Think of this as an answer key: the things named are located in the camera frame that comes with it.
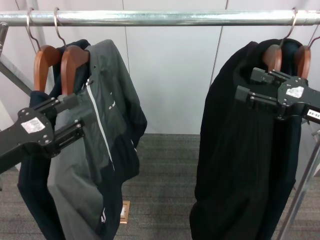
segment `gray carpet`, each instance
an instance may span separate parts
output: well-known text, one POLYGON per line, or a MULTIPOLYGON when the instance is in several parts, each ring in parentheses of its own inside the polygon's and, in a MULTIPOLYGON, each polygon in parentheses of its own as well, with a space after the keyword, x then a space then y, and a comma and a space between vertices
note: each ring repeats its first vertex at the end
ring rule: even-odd
MULTIPOLYGON (((141 139, 140 174, 122 187, 123 200, 131 201, 128 224, 120 225, 115 240, 191 240, 199 142, 197 135, 146 134, 141 139)), ((0 240, 43 240, 18 192, 18 171, 13 168, 0 178, 0 240)), ((319 177, 311 182, 288 240, 320 240, 319 177)))

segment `chrome pipe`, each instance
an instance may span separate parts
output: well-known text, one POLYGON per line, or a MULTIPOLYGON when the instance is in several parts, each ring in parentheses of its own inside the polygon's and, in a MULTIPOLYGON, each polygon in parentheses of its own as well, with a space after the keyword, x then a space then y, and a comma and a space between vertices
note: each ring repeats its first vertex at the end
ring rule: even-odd
MULTIPOLYGON (((27 11, 1 11, 0 22, 26 26, 27 11)), ((59 26, 291 26, 292 10, 58 11, 59 26)), ((32 11, 30 26, 54 26, 54 11, 32 11)), ((320 24, 320 11, 299 10, 296 26, 320 24)))

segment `sticker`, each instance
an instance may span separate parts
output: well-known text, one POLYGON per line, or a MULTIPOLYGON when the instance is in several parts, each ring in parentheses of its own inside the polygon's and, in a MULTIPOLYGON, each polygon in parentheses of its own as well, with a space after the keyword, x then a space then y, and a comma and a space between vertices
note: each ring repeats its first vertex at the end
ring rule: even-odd
POLYGON ((310 117, 313 117, 315 119, 319 119, 320 120, 320 112, 313 111, 313 110, 309 109, 307 115, 310 116, 310 117))
POLYGON ((29 121, 23 122, 21 123, 21 125, 28 134, 39 132, 46 127, 37 117, 29 121))
POLYGON ((122 206, 122 210, 121 210, 121 214, 120 214, 122 218, 125 216, 125 210, 126 210, 126 207, 122 206))
POLYGON ((301 98, 302 97, 302 94, 304 93, 304 87, 302 86, 298 86, 298 87, 293 87, 293 88, 289 88, 286 90, 286 93, 287 95, 291 96, 291 97, 294 97, 294 98, 301 98))

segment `zipper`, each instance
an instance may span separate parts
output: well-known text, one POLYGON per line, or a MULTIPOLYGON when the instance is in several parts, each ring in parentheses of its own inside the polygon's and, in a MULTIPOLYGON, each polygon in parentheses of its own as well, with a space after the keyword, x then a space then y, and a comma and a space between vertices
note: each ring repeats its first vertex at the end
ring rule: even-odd
POLYGON ((102 136, 103 136, 103 140, 104 140, 104 143, 106 145, 106 149, 108 149, 108 154, 109 154, 109 158, 111 160, 111 163, 112 163, 112 167, 113 167, 113 171, 115 171, 115 166, 114 166, 114 162, 112 161, 112 157, 111 157, 111 153, 110 153, 110 150, 109 150, 109 145, 108 145, 108 142, 107 142, 107 138, 106 138, 106 135, 105 135, 105 132, 104 132, 104 129, 102 127, 102 124, 101 124, 101 121, 100 121, 100 117, 99 117, 99 112, 98 112, 98 108, 97 108, 97 104, 96 104, 96 100, 92 94, 92 91, 91 91, 91 88, 90 88, 90 84, 92 83, 92 81, 90 81, 89 79, 87 80, 87 83, 86 83, 86 89, 88 90, 88 93, 89 93, 89 97, 91 99, 91 102, 93 104, 93 108, 94 108, 94 111, 95 111, 95 115, 96 115, 96 119, 98 121, 98 125, 99 125, 99 128, 100 128, 100 132, 102 133, 102 136))

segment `wooden hanger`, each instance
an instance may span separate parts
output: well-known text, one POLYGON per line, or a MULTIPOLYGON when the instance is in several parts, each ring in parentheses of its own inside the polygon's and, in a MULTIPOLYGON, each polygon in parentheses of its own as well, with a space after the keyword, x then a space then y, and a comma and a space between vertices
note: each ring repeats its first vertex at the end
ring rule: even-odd
POLYGON ((297 20, 297 8, 294 7, 292 10, 294 10, 294 18, 292 22, 291 29, 286 37, 284 37, 280 43, 280 45, 273 44, 271 45, 263 54, 262 61, 268 66, 268 71, 281 70, 281 64, 282 64, 282 51, 281 47, 285 42, 285 39, 287 39, 290 34, 292 33, 292 30, 294 29, 294 26, 296 24, 297 20))
POLYGON ((36 53, 34 60, 34 90, 44 92, 46 89, 47 77, 49 72, 49 67, 58 64, 61 60, 62 54, 59 50, 55 49, 53 46, 44 45, 40 47, 39 41, 32 36, 30 30, 30 13, 34 10, 32 7, 29 8, 26 17, 26 29, 30 38, 35 40, 38 46, 38 52, 36 53))
POLYGON ((54 26, 58 37, 63 41, 65 51, 61 60, 61 85, 62 94, 70 95, 74 91, 74 84, 76 78, 76 70, 83 64, 86 64, 90 60, 90 54, 88 51, 82 50, 79 46, 68 46, 66 41, 60 36, 57 24, 57 11, 58 7, 54 9, 54 26))
POLYGON ((268 66, 268 72, 280 71, 282 63, 282 51, 279 45, 271 45, 263 54, 262 61, 268 66))
POLYGON ((294 55, 295 64, 297 65, 297 68, 298 68, 298 73, 297 73, 298 77, 301 77, 304 79, 308 78, 310 63, 311 63, 311 46, 315 40, 320 38, 320 37, 316 37, 315 39, 312 40, 318 27, 319 25, 316 26, 308 46, 299 47, 298 51, 294 55))

